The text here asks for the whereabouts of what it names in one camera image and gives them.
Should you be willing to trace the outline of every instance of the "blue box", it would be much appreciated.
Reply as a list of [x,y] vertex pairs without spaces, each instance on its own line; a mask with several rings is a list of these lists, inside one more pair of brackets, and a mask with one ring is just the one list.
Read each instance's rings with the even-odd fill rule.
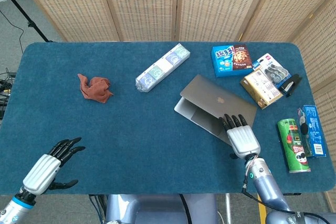
[[211,57],[216,77],[245,76],[253,71],[246,45],[213,47]]
[[302,143],[306,156],[325,157],[324,135],[316,106],[304,105],[298,109],[298,115]]

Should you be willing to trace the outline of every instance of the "green pringles can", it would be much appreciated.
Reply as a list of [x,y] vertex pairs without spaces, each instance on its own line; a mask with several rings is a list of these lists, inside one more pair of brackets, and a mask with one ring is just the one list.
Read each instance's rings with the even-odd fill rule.
[[284,146],[290,173],[310,172],[305,149],[295,119],[283,119],[278,122],[282,144]]

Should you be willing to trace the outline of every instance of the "crumpled towel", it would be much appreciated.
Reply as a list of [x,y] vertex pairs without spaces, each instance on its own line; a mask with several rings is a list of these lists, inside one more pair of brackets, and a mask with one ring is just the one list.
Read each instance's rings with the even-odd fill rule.
[[78,74],[80,80],[80,91],[85,99],[95,100],[97,102],[106,103],[108,98],[113,95],[109,91],[110,81],[102,77],[93,77],[88,86],[88,78],[82,74]]

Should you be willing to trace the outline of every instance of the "gold box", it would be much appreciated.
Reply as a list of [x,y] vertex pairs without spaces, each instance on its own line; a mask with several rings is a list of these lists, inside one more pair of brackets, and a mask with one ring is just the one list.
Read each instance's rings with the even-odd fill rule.
[[266,108],[282,97],[280,91],[260,69],[245,76],[243,80],[240,81],[240,84],[261,109]]

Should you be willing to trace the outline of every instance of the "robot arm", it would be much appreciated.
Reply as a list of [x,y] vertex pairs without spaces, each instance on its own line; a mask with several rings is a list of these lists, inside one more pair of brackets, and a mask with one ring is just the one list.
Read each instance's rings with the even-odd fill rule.
[[251,127],[247,125],[244,117],[238,115],[240,121],[234,115],[232,115],[233,120],[228,114],[225,114],[224,117],[225,119],[220,119],[222,120],[223,127],[227,132],[235,154],[239,158],[246,160],[242,193],[253,198],[253,196],[247,192],[247,178],[250,177],[253,180],[261,201],[268,207],[278,210],[272,211],[267,215],[267,224],[336,223],[336,216],[333,214],[320,214],[317,216],[305,212],[292,212],[272,173],[266,165],[265,160],[258,156],[260,154],[259,142]]
[[44,154],[36,162],[24,178],[19,193],[0,211],[0,224],[18,224],[35,205],[36,196],[46,190],[67,189],[78,183],[76,179],[69,183],[57,183],[54,180],[57,172],[73,154],[85,149],[83,146],[72,148],[80,140],[78,137],[58,142],[48,154]]

